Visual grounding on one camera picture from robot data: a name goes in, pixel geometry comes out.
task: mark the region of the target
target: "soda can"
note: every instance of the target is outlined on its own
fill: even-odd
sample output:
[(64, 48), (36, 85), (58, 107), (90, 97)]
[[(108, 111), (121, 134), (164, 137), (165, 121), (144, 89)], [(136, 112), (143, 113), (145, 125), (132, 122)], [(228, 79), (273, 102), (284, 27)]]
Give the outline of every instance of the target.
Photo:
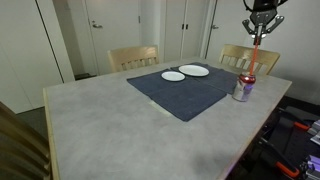
[(243, 72), (238, 76), (237, 85), (232, 97), (235, 100), (246, 102), (249, 99), (253, 85), (256, 82), (256, 76), (250, 75), (249, 72)]

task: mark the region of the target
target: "chair backrest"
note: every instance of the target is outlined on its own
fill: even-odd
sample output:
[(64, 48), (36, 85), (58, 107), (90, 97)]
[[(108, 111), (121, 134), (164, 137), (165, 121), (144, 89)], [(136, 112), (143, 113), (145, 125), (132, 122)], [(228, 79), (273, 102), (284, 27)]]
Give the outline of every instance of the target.
[(108, 51), (112, 72), (159, 64), (157, 46), (128, 47)]
[(0, 102), (0, 169), (27, 179), (50, 179), (48, 141)]
[[(254, 49), (225, 44), (220, 55), (220, 63), (250, 70)], [(254, 74), (269, 74), (280, 57), (277, 52), (258, 50), (254, 64)]]

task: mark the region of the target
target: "white plate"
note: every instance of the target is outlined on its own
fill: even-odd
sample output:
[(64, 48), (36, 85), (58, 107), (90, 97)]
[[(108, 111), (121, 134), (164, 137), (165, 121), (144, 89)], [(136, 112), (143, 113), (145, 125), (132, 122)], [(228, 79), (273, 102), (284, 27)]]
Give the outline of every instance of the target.
[(185, 78), (182, 73), (175, 71), (167, 71), (161, 74), (162, 78), (168, 81), (181, 81)]
[(209, 70), (196, 65), (184, 65), (179, 67), (179, 71), (190, 76), (206, 76)]

